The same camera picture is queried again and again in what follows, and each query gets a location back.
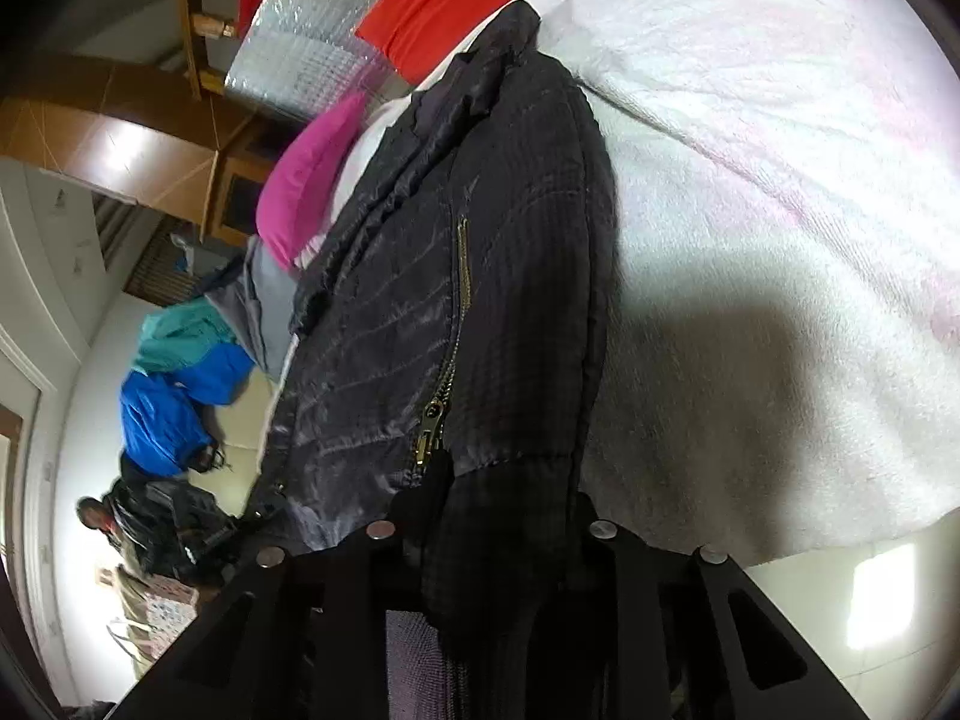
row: white sheet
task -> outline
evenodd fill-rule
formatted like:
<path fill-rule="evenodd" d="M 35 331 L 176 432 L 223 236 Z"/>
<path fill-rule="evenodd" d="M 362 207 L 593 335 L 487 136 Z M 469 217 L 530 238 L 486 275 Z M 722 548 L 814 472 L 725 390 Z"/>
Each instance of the white sheet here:
<path fill-rule="evenodd" d="M 527 1 L 616 173 L 601 514 L 760 562 L 960 505 L 960 81 L 906 2 Z"/>

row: magenta pillow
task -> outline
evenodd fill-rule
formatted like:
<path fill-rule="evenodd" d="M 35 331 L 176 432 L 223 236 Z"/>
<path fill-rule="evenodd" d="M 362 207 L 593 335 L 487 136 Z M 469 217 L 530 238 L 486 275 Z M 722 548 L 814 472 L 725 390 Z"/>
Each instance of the magenta pillow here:
<path fill-rule="evenodd" d="M 354 92 L 330 108 L 290 143 L 263 185 L 256 231 L 287 271 L 326 223 L 333 182 L 356 137 L 367 104 Z"/>

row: metal screw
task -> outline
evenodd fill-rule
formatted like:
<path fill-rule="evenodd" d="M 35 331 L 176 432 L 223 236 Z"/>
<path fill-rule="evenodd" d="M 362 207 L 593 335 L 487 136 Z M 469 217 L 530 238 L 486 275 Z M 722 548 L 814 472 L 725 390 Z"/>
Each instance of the metal screw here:
<path fill-rule="evenodd" d="M 710 544 L 704 544 L 700 548 L 700 558 L 703 562 L 710 563 L 710 565 L 720 565 L 720 563 L 727 562 L 728 557 L 729 555 L 722 549 L 717 549 Z"/>
<path fill-rule="evenodd" d="M 397 532 L 397 527 L 389 519 L 378 519 L 367 526 L 367 536 L 374 541 L 382 541 L 384 538 L 390 538 Z"/>
<path fill-rule="evenodd" d="M 616 536 L 616 525 L 606 519 L 597 519 L 590 524 L 590 535 L 600 541 L 609 541 Z"/>
<path fill-rule="evenodd" d="M 280 565 L 287 557 L 280 547 L 264 547 L 256 553 L 256 564 L 261 568 L 272 568 Z"/>

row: jacket zipper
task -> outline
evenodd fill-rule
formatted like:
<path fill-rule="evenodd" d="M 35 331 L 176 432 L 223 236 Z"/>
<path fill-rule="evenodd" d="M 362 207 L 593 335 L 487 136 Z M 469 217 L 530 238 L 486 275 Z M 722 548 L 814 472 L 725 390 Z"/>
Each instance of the jacket zipper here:
<path fill-rule="evenodd" d="M 469 241 L 467 240 L 467 218 L 461 217 L 457 223 L 457 272 L 460 276 L 460 319 L 457 323 L 457 335 L 453 340 L 453 351 L 443 368 L 437 389 L 424 407 L 419 431 L 416 434 L 414 459 L 416 470 L 424 469 L 430 461 L 434 449 L 440 446 L 443 437 L 443 419 L 449 411 L 450 392 L 453 390 L 453 377 L 457 372 L 457 352 L 460 349 L 460 333 L 464 327 L 464 317 L 470 307 L 470 264 Z"/>

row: green clothing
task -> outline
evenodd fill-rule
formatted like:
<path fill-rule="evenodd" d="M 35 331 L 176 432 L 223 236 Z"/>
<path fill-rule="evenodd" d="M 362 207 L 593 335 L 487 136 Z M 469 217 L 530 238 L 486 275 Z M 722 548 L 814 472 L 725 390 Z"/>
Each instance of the green clothing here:
<path fill-rule="evenodd" d="M 182 370 L 197 365 L 218 343 L 234 341 L 220 312 L 206 298 L 197 298 L 143 320 L 133 369 L 145 375 Z"/>

